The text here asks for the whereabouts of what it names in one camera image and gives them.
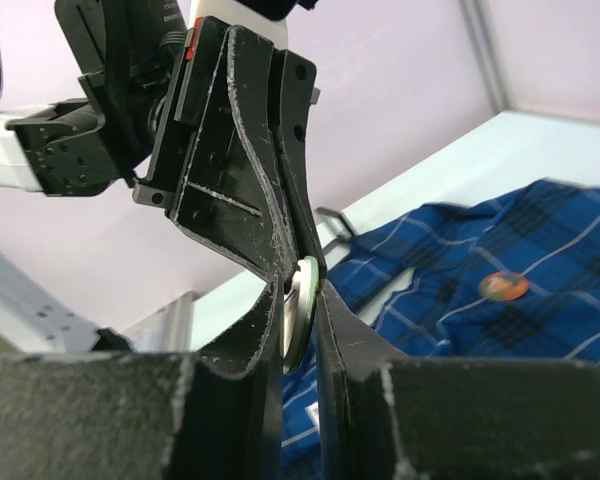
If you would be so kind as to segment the blue plaid button shirt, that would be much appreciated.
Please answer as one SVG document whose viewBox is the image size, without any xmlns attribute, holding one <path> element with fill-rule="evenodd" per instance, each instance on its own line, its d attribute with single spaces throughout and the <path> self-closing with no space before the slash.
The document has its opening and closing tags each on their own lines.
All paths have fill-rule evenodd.
<svg viewBox="0 0 600 480">
<path fill-rule="evenodd" d="M 528 292 L 493 302 L 480 282 Z M 536 181 L 472 207 L 426 204 L 356 236 L 328 274 L 349 310 L 412 358 L 600 367 L 600 189 Z M 283 390 L 281 475 L 322 479 L 315 344 Z"/>
</svg>

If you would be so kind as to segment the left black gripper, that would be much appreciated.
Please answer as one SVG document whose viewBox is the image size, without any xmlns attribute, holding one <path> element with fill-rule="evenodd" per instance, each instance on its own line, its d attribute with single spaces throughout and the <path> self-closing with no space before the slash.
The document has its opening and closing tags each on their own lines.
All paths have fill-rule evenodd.
<svg viewBox="0 0 600 480">
<path fill-rule="evenodd" d="M 164 209 L 187 237 L 264 280 L 289 279 L 297 254 L 315 258 L 324 278 L 306 167 L 316 73 L 244 27 L 197 19 L 135 200 Z"/>
</svg>

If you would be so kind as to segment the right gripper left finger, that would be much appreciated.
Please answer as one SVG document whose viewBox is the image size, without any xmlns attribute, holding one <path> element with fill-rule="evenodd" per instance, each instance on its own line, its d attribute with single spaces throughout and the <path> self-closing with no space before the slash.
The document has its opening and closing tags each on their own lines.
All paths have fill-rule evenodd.
<svg viewBox="0 0 600 480">
<path fill-rule="evenodd" d="M 196 352 L 0 355 L 0 479 L 277 479 L 283 283 Z"/>
</svg>

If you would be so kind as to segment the landscape round brooch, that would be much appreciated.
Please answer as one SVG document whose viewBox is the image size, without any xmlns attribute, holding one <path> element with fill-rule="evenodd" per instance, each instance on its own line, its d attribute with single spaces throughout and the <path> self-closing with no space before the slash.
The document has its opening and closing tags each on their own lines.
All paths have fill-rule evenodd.
<svg viewBox="0 0 600 480">
<path fill-rule="evenodd" d="M 282 325 L 282 368 L 285 374 L 295 372 L 303 361 L 313 325 L 319 274 L 315 257 L 300 259 L 291 277 L 290 289 L 285 294 Z"/>
</svg>

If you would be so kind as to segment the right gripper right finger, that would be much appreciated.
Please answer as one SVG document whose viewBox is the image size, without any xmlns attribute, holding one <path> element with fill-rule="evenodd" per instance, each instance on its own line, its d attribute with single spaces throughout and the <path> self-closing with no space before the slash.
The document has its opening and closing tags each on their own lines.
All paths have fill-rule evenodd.
<svg viewBox="0 0 600 480">
<path fill-rule="evenodd" d="M 600 367 L 412 358 L 331 285 L 316 300 L 327 479 L 600 479 Z"/>
</svg>

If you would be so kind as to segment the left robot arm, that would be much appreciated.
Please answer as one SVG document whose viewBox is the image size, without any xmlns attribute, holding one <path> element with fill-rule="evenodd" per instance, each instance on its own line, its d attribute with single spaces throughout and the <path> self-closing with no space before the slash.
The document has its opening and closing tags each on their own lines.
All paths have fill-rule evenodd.
<svg viewBox="0 0 600 480">
<path fill-rule="evenodd" d="M 315 65 L 287 46 L 291 1 L 58 1 L 83 96 L 7 122 L 36 190 L 117 180 L 189 238 L 271 283 L 326 263 L 306 180 Z"/>
</svg>

